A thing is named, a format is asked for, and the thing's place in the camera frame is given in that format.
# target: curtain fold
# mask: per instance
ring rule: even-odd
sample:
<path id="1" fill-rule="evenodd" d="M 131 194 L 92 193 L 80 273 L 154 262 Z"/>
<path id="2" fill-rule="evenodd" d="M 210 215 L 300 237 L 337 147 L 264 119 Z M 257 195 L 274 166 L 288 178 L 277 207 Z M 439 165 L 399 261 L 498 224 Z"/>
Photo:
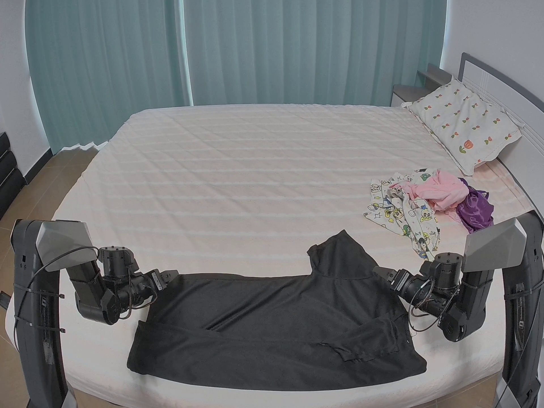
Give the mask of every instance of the curtain fold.
<path id="1" fill-rule="evenodd" d="M 132 113 L 188 105 L 178 0 L 27 0 L 25 35 L 53 152 L 100 144 Z"/>
<path id="2" fill-rule="evenodd" d="M 439 64 L 447 0 L 183 0 L 195 105 L 389 105 Z"/>

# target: wall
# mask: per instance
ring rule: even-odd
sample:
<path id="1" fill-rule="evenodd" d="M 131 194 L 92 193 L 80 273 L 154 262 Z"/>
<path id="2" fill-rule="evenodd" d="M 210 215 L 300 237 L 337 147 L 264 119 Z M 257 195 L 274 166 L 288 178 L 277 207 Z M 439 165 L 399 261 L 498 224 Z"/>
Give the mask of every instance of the wall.
<path id="1" fill-rule="evenodd" d="M 24 1 L 0 0 L 0 130 L 23 175 L 49 149 L 28 71 Z"/>
<path id="2" fill-rule="evenodd" d="M 467 52 L 544 99 L 544 0 L 448 0 L 441 67 Z"/>

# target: white headboard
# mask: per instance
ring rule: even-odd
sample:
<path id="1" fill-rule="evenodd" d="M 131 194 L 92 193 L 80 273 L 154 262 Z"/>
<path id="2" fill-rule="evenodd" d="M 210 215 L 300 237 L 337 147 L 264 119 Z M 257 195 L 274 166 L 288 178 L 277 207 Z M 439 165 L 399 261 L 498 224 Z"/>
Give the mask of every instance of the white headboard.
<path id="1" fill-rule="evenodd" d="M 480 97 L 501 105 L 523 124 L 522 137 L 507 145 L 498 159 L 544 214 L 544 102 L 481 60 L 463 53 L 459 81 Z"/>

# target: nightstand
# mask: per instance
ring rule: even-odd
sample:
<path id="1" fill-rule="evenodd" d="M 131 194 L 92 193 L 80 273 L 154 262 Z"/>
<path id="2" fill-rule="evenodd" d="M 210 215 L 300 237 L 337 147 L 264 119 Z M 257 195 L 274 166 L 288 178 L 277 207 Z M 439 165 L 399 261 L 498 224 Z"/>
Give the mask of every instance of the nightstand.
<path id="1" fill-rule="evenodd" d="M 452 80 L 452 75 L 449 72 L 445 72 L 433 64 L 427 65 L 427 71 L 418 71 L 417 75 L 424 78 L 424 87 L 393 85 L 391 107 L 398 107 L 405 101 L 415 101 L 421 97 L 425 97 L 425 95 Z"/>

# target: black garment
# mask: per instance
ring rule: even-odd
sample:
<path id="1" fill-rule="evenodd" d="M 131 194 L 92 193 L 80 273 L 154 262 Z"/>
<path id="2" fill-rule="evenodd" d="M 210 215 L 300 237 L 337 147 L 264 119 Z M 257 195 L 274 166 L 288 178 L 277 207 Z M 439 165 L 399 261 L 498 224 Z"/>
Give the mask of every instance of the black garment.
<path id="1" fill-rule="evenodd" d="M 423 373 L 400 299 L 346 231 L 308 250 L 311 275 L 180 275 L 139 322 L 127 367 L 247 390 L 337 390 Z"/>

